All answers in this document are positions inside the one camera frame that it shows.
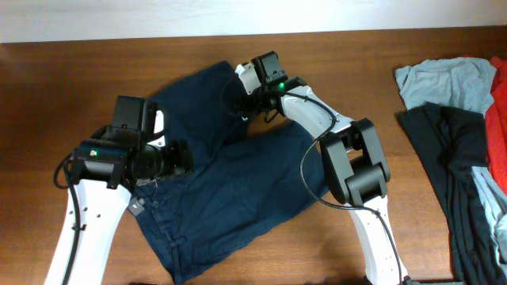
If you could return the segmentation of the navy blue shorts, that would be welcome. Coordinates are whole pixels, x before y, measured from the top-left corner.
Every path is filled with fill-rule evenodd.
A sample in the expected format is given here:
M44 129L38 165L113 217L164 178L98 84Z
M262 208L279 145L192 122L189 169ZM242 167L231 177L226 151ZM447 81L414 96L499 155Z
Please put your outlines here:
M139 185L136 220L162 266L182 284L294 218L328 192L322 159L297 123L249 137L227 99L243 91L225 61L153 99L169 118L167 140L184 139L194 169Z

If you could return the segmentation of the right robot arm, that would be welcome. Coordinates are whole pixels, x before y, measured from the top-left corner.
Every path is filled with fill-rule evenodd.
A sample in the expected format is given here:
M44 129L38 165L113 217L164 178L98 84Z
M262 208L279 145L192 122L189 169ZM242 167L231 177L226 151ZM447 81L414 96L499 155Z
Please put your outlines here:
M409 284L388 216L391 171L372 121L343 116L322 101L299 77L288 77L279 56L270 51L236 66L245 90L233 112L249 119L275 111L298 123L321 150L326 183L335 202L354 222L371 284Z

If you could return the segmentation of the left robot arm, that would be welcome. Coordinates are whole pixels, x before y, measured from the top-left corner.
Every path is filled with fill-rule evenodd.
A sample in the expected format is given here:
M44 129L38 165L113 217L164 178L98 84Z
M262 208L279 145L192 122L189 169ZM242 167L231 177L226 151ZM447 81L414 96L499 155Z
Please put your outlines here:
M193 171L185 140L167 141L166 109L141 97L119 96L112 123L82 141L57 166L68 192L66 217L47 284L99 284L124 212L140 211L135 187Z

